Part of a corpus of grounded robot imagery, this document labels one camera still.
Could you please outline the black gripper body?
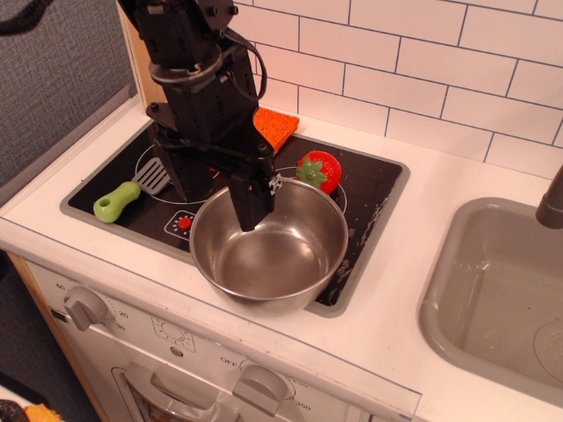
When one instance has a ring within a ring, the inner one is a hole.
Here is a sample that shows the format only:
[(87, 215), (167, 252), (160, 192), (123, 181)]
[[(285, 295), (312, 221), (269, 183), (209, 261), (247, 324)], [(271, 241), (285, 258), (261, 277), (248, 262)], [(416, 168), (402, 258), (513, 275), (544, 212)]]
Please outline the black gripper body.
[(254, 126), (258, 98), (247, 48), (216, 47), (209, 62), (190, 68), (150, 64), (167, 99), (149, 115), (170, 128), (187, 155), (224, 172), (272, 172), (274, 149)]

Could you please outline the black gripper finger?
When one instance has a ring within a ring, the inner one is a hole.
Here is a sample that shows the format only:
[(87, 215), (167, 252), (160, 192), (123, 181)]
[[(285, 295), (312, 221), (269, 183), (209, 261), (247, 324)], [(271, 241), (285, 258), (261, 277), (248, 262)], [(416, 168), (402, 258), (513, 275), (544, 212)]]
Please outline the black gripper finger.
[(277, 176), (272, 163), (233, 165), (228, 176), (232, 205), (240, 228), (252, 231), (274, 211), (270, 183)]
[(153, 145), (181, 199), (185, 202), (207, 199), (213, 186), (209, 167), (197, 160), (188, 147), (157, 139)]

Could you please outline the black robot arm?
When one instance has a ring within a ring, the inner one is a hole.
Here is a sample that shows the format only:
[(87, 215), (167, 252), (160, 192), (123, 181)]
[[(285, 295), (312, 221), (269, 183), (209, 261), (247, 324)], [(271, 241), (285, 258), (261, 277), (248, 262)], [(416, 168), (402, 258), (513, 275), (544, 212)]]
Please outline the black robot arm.
[(122, 1), (150, 57), (149, 73), (166, 101), (147, 106), (151, 140), (185, 201), (228, 179), (240, 227), (250, 231), (274, 210), (274, 147), (254, 125), (267, 89), (256, 84), (256, 47), (230, 29), (232, 1)]

